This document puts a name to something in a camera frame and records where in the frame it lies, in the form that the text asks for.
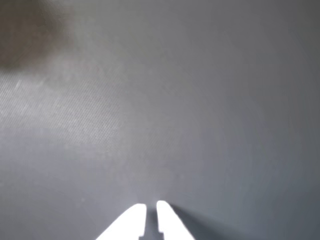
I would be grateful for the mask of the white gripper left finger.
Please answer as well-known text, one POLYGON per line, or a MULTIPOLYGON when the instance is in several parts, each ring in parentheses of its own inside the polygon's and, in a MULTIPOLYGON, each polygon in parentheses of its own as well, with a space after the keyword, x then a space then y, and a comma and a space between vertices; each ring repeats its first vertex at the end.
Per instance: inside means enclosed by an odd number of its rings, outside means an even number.
POLYGON ((138 240, 145 234, 147 206, 137 203, 119 215, 96 240, 138 240))

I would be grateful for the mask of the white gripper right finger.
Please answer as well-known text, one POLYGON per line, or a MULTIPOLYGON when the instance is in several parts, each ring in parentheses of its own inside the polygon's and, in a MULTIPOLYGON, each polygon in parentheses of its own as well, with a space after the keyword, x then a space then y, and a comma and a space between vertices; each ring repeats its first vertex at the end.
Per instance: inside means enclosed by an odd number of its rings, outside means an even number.
POLYGON ((156 211, 158 231, 163 234, 164 240, 195 240, 168 202, 159 200, 156 211))

